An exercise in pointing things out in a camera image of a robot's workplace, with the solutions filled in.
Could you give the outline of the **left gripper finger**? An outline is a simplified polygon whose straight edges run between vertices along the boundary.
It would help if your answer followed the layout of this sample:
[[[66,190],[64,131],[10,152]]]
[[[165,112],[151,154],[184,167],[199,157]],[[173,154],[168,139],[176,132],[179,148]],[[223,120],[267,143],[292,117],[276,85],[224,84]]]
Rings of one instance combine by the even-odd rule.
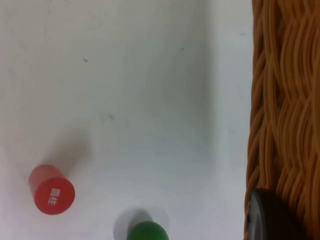
[[[250,240],[304,239],[304,231],[288,208],[265,188],[252,190],[246,223]]]

